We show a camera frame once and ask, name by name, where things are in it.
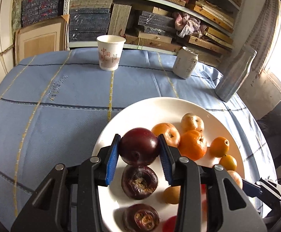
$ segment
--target dark purple fruit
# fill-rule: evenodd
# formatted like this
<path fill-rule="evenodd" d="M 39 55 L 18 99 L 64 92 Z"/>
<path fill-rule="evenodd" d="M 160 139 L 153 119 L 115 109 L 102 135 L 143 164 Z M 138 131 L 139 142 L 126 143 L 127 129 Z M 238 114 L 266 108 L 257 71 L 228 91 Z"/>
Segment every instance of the dark purple fruit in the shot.
<path fill-rule="evenodd" d="M 159 225 L 157 211 L 146 204 L 135 204 L 123 213 L 123 225 L 128 232 L 148 232 Z"/>
<path fill-rule="evenodd" d="M 142 200 L 151 195 L 158 186 L 158 177 L 147 166 L 127 165 L 121 178 L 121 187 L 125 194 L 135 200 Z"/>
<path fill-rule="evenodd" d="M 148 166 L 159 155 L 158 138 L 146 128 L 131 129 L 121 138 L 118 152 L 129 165 Z"/>

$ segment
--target metal screw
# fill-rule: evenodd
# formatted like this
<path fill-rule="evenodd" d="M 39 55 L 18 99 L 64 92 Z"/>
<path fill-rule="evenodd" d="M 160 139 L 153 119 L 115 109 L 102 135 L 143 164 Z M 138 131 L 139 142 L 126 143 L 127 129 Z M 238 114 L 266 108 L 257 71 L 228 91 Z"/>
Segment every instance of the metal screw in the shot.
<path fill-rule="evenodd" d="M 100 161 L 100 158 L 99 158 L 98 156 L 93 156 L 93 157 L 90 158 L 90 161 L 91 161 L 92 163 L 97 163 L 97 162 Z"/>
<path fill-rule="evenodd" d="M 217 170 L 217 171 L 222 171 L 223 170 L 223 166 L 222 165 L 215 165 L 214 168 Z"/>
<path fill-rule="evenodd" d="M 188 159 L 187 157 L 180 157 L 180 158 L 179 158 L 179 161 L 180 161 L 181 163 L 187 163 L 187 162 L 189 162 L 189 159 Z"/>
<path fill-rule="evenodd" d="M 56 168 L 56 170 L 61 171 L 64 168 L 64 165 L 63 164 L 57 164 L 55 168 Z"/>

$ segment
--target white plate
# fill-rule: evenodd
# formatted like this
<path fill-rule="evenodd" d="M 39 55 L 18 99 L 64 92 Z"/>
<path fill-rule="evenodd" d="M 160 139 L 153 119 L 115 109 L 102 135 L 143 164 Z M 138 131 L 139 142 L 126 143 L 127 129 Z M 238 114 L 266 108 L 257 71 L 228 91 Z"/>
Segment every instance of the white plate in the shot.
<path fill-rule="evenodd" d="M 225 126 L 204 108 L 189 101 L 176 98 L 150 98 L 139 101 L 118 113 L 104 128 L 100 134 L 92 155 L 98 154 L 102 147 L 109 146 L 116 133 L 123 136 L 127 131 L 135 127 L 144 127 L 149 130 L 158 123 L 168 122 L 175 125 L 180 130 L 180 121 L 186 113 L 193 113 L 199 116 L 205 125 L 204 136 L 208 146 L 211 141 L 223 136 L 230 142 L 228 154 L 232 155 L 237 161 L 237 172 L 245 178 L 244 165 L 239 149 Z M 203 158 L 196 161 L 197 164 L 212 167 L 217 164 L 219 159 L 212 158 L 207 153 Z M 121 188 L 121 176 L 126 163 L 119 156 L 114 179 L 108 187 L 98 187 L 101 214 L 104 224 L 111 232 L 125 231 L 122 225 L 122 213 L 124 208 L 136 203 L 145 203 L 157 210 L 160 217 L 160 225 L 155 230 L 162 231 L 163 222 L 177 214 L 178 205 L 166 204 L 161 200 L 161 194 L 169 186 L 165 180 L 160 158 L 158 157 L 151 167 L 158 176 L 159 184 L 156 191 L 148 198 L 135 201 L 126 196 Z M 206 218 L 204 217 L 202 231 L 206 231 Z"/>

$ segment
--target curtain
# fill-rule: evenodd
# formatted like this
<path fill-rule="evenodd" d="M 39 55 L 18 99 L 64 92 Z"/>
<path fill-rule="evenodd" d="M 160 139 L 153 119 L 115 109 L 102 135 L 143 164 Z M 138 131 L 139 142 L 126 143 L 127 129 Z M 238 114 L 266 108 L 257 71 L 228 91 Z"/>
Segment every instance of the curtain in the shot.
<path fill-rule="evenodd" d="M 267 57 L 271 53 L 271 47 L 275 46 L 273 40 L 278 17 L 279 0 L 266 0 L 245 43 L 257 51 L 257 55 L 251 64 L 251 71 L 257 74 L 263 71 L 268 60 Z"/>

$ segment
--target table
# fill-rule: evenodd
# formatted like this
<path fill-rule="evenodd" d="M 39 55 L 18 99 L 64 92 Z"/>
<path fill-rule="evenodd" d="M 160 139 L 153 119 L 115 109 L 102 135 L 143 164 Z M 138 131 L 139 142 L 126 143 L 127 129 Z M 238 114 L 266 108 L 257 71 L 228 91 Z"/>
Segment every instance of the table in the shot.
<path fill-rule="evenodd" d="M 78 165 L 118 112 L 152 97 L 177 97 L 204 107 L 231 132 L 245 176 L 277 180 L 255 119 L 235 95 L 228 103 L 214 88 L 222 75 L 197 63 L 187 80 L 171 72 L 176 57 L 124 50 L 115 72 L 98 66 L 97 48 L 50 52 L 24 59 L 0 84 L 0 220 L 10 229 L 24 204 L 57 163 Z M 259 200 L 256 209 L 269 212 Z"/>

